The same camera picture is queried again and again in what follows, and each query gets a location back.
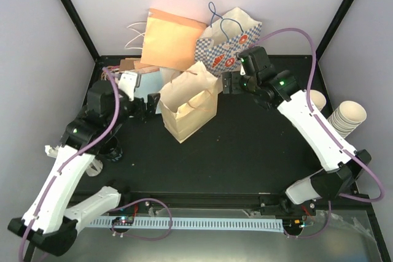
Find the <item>beige kraft paper bag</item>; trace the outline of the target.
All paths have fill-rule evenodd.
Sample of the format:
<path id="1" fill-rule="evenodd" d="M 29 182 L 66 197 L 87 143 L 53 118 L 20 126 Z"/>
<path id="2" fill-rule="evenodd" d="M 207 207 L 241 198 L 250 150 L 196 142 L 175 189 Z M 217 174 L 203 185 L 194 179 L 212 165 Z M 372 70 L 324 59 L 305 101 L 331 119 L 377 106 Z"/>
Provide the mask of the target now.
<path id="1" fill-rule="evenodd" d="M 179 143 L 216 116 L 221 81 L 198 61 L 171 77 L 160 90 L 158 105 L 164 126 Z"/>

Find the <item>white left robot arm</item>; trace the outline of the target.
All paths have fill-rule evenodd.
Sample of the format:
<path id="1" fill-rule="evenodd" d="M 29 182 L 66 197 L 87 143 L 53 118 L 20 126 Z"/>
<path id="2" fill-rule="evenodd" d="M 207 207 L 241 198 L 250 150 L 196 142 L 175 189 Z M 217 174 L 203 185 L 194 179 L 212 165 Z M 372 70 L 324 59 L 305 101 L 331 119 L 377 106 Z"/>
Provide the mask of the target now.
<path id="1" fill-rule="evenodd" d="M 112 209 L 126 212 L 132 203 L 128 187 L 115 182 L 79 204 L 69 201 L 87 168 L 97 157 L 118 161 L 122 156 L 116 132 L 129 117 L 155 115 L 159 93 L 132 98 L 133 91 L 110 81 L 97 81 L 88 90 L 87 103 L 61 138 L 56 160 L 39 195 L 28 211 L 11 219 L 8 230 L 53 256 L 64 255 L 77 235 L 96 217 Z"/>

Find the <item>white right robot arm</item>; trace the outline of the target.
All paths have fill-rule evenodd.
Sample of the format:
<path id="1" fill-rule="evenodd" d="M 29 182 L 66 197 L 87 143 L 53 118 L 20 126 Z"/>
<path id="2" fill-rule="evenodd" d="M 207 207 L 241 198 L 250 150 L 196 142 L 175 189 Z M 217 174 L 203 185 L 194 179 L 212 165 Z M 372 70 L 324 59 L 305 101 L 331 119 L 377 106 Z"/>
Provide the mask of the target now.
<path id="1" fill-rule="evenodd" d="M 292 215 L 304 202 L 331 201 L 343 196 L 361 173 L 367 171 L 370 154 L 348 143 L 311 103 L 295 76 L 289 70 L 276 70 L 263 47 L 237 53 L 235 60 L 240 62 L 241 70 L 224 72 L 224 93 L 239 89 L 252 94 L 264 109 L 276 109 L 302 135 L 321 165 L 320 170 L 285 190 L 279 199 L 280 210 Z"/>

